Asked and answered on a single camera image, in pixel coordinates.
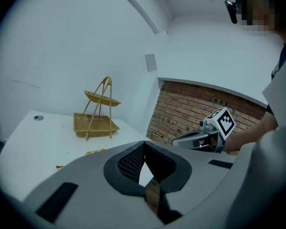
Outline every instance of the white table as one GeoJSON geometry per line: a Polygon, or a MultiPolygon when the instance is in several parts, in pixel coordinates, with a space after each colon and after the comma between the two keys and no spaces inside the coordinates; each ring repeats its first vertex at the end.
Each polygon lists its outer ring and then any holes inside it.
{"type": "MultiPolygon", "coordinates": [[[[73,116],[31,111],[17,126],[0,154],[0,187],[20,201],[42,181],[57,172],[56,166],[65,166],[101,148],[149,140],[123,120],[113,119],[120,130],[104,137],[92,137],[86,142],[73,131],[73,116]],[[42,115],[42,121],[34,116],[42,115]]],[[[144,164],[140,185],[153,178],[144,164]]]]}

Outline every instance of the black rectangle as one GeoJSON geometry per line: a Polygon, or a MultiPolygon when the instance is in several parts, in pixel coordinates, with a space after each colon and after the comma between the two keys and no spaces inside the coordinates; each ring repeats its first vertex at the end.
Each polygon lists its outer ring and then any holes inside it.
{"type": "Polygon", "coordinates": [[[225,162],[225,161],[220,161],[217,159],[212,159],[209,161],[209,164],[214,165],[214,166],[219,166],[227,169],[231,169],[233,163],[225,162]]]}
{"type": "Polygon", "coordinates": [[[63,183],[52,196],[36,211],[36,214],[53,223],[65,207],[78,185],[70,182],[63,183]]]}

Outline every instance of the perforated black mesh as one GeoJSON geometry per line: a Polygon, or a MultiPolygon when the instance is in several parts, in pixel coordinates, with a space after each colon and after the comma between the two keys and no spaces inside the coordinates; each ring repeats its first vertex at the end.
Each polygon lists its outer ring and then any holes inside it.
{"type": "Polygon", "coordinates": [[[139,183],[140,172],[144,164],[144,144],[118,162],[119,171],[130,180],[139,183]]]}
{"type": "Polygon", "coordinates": [[[149,145],[145,145],[144,155],[148,168],[154,179],[159,183],[176,170],[177,164],[175,161],[149,145]]]}

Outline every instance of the wicker basket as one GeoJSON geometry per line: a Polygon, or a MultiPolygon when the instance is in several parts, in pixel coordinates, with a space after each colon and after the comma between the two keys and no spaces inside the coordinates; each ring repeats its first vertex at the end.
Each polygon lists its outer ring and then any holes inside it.
{"type": "Polygon", "coordinates": [[[111,107],[117,106],[120,104],[119,101],[111,98],[112,96],[112,80],[110,77],[106,77],[99,84],[94,93],[85,91],[86,96],[89,98],[89,102],[82,114],[74,113],[73,129],[76,132],[77,136],[85,137],[88,140],[89,137],[94,136],[105,136],[109,135],[112,138],[112,134],[119,130],[119,127],[111,120],[111,107]],[[102,94],[97,94],[97,90],[102,86],[102,94]],[[105,97],[104,93],[107,87],[110,86],[110,97],[105,97]],[[97,103],[93,114],[85,114],[88,105],[90,102],[97,103]],[[101,116],[101,106],[107,105],[110,110],[110,117],[101,116]],[[97,108],[100,106],[99,115],[95,115],[97,108]]]}
{"type": "MultiPolygon", "coordinates": [[[[74,113],[74,131],[77,136],[85,137],[92,115],[91,114],[78,114],[74,113]]],[[[93,136],[105,136],[110,135],[110,122],[111,122],[111,133],[115,133],[119,130],[119,127],[112,121],[108,116],[96,115],[93,117],[88,137],[93,136]]]]}

